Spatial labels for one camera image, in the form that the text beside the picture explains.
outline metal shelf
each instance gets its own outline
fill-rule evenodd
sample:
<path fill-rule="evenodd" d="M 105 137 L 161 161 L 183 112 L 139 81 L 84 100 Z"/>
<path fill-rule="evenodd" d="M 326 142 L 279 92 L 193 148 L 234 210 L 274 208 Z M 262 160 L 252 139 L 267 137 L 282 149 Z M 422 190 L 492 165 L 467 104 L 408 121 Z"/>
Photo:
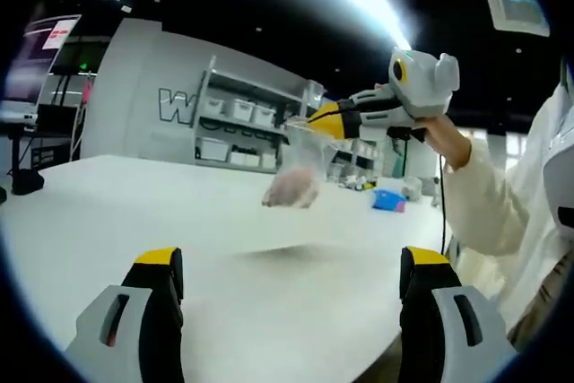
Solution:
<path fill-rule="evenodd" d="M 247 129 L 261 130 L 262 132 L 267 132 L 268 134 L 285 136 L 285 132 L 281 129 L 276 128 L 276 127 L 260 126 L 256 123 L 251 123 L 249 121 L 243 121 L 243 120 L 237 120 L 236 118 L 233 118 L 233 117 L 226 117 L 226 116 L 222 116 L 222 115 L 215 116 L 213 114 L 206 114 L 206 113 L 200 114 L 199 117 L 205 118 L 208 120 L 212 120 L 212 121 L 218 121 L 220 123 L 225 123 L 228 125 L 245 127 Z"/>
<path fill-rule="evenodd" d="M 244 170 L 247 172 L 258 172 L 260 174 L 276 174 L 277 169 L 269 170 L 266 168 L 259 168 L 258 166 L 244 166 L 244 165 L 234 165 L 227 161 L 207 161 L 204 159 L 196 159 L 197 166 L 205 166 L 208 168 L 222 168 L 226 170 Z"/>
<path fill-rule="evenodd" d="M 261 100 L 277 102 L 283 99 L 291 102 L 302 103 L 302 99 L 285 91 L 277 90 L 262 83 L 250 81 L 235 74 L 212 69 L 209 86 L 219 87 L 224 90 L 232 90 L 237 93 L 253 96 Z"/>

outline human hand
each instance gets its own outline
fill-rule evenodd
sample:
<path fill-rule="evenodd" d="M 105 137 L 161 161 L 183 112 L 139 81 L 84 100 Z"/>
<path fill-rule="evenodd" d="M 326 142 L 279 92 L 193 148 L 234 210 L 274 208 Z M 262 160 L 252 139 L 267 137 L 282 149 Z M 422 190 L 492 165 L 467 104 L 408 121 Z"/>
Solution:
<path fill-rule="evenodd" d="M 427 129 L 425 142 L 442 155 L 453 170 L 468 163 L 472 147 L 470 139 L 463 136 L 446 115 L 419 119 L 417 126 Z"/>
<path fill-rule="evenodd" d="M 309 208 L 318 195 L 318 183 L 312 168 L 297 168 L 273 179 L 263 196 L 265 206 Z"/>

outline clear plastic bag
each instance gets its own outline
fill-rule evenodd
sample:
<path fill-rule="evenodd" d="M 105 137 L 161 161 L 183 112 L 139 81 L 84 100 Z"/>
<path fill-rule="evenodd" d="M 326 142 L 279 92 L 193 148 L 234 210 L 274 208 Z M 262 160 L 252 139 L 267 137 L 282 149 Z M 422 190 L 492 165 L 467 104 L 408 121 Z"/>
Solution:
<path fill-rule="evenodd" d="M 321 182 L 335 157 L 335 139 L 315 132 L 305 118 L 285 123 L 289 145 L 283 147 L 283 162 L 263 196 L 266 206 L 309 208 L 319 193 Z"/>

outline white table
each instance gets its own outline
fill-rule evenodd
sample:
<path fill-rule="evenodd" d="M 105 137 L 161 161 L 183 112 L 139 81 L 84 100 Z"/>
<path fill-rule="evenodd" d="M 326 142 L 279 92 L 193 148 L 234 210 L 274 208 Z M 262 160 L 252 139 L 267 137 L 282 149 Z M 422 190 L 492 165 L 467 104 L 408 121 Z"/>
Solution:
<path fill-rule="evenodd" d="M 139 254 L 179 246 L 181 362 L 194 382 L 352 381 L 398 334 L 401 248 L 440 247 L 428 199 L 388 213 L 325 185 L 308 210 L 266 208 L 271 176 L 113 156 L 43 175 L 43 190 L 1 210 L 40 325 L 64 350 L 77 316 Z"/>

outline ceiling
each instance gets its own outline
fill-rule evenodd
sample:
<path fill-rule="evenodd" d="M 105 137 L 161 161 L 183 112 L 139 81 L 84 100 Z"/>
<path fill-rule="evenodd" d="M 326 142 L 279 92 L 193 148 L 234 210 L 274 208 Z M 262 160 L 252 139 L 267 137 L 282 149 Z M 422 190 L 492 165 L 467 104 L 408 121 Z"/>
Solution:
<path fill-rule="evenodd" d="M 525 131 L 559 79 L 548 39 L 495 31 L 486 0 L 389 0 L 413 49 L 458 58 L 449 113 L 461 126 Z M 333 99 L 387 80 L 393 42 L 345 0 L 45 0 L 82 13 L 75 33 L 113 35 L 133 16 L 206 39 L 323 83 Z M 129 5 L 130 13 L 121 11 Z"/>

